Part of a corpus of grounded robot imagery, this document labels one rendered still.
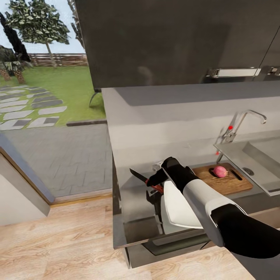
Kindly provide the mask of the parer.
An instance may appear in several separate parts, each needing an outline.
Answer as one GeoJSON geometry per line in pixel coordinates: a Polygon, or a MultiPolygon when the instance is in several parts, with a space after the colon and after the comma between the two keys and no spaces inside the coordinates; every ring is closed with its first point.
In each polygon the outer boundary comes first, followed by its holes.
{"type": "MultiPolygon", "coordinates": [[[[148,178],[145,178],[144,176],[142,176],[142,175],[139,174],[138,172],[133,171],[132,169],[130,169],[130,171],[131,171],[134,175],[136,175],[137,177],[139,177],[139,178],[141,178],[143,181],[145,181],[145,183],[147,183],[147,182],[149,181],[148,178]]],[[[153,186],[153,185],[152,185],[152,187],[155,188],[155,189],[158,189],[158,190],[160,190],[162,193],[164,193],[164,187],[162,187],[162,186],[160,186],[160,185],[156,185],[156,186],[153,186]]]]}

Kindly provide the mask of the vidalia onion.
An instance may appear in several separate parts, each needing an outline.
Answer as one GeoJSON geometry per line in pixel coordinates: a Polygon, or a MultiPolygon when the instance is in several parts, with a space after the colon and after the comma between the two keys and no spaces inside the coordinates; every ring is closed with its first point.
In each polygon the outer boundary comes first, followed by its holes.
{"type": "Polygon", "coordinates": [[[211,170],[211,172],[214,172],[214,174],[217,176],[217,177],[225,177],[226,174],[227,174],[227,171],[225,170],[224,167],[221,167],[221,166],[217,166],[214,170],[211,170]]]}

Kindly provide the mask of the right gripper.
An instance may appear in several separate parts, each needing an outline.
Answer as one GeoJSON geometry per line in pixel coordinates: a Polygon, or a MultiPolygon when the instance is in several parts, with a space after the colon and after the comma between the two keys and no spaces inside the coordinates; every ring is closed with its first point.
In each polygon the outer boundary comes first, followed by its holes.
{"type": "Polygon", "coordinates": [[[153,176],[151,176],[150,178],[149,178],[149,181],[147,182],[147,186],[149,187],[149,186],[151,186],[151,185],[153,185],[153,186],[156,186],[156,185],[158,185],[158,184],[160,184],[160,183],[163,183],[164,181],[166,181],[167,179],[164,179],[164,178],[162,178],[161,176],[160,176],[160,173],[159,173],[159,171],[155,174],[155,175],[153,175],[153,176]]]}

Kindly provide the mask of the cutting board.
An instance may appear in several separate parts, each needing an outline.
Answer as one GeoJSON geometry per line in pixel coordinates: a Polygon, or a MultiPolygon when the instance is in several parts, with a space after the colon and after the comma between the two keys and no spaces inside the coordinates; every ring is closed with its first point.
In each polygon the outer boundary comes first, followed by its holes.
{"type": "Polygon", "coordinates": [[[251,190],[254,186],[230,163],[193,168],[192,171],[203,182],[224,196],[251,190]],[[211,170],[214,170],[217,166],[225,168],[227,171],[225,177],[217,177],[214,172],[211,172],[211,170]]]}

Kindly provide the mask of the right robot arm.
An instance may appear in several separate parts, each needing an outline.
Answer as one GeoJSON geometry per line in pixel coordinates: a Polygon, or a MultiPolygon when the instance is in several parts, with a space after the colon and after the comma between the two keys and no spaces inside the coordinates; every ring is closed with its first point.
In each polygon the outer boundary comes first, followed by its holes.
{"type": "Polygon", "coordinates": [[[152,165],[147,186],[170,179],[180,190],[211,241],[227,248],[255,280],[280,280],[280,229],[249,217],[234,201],[168,157],[152,165]]]}

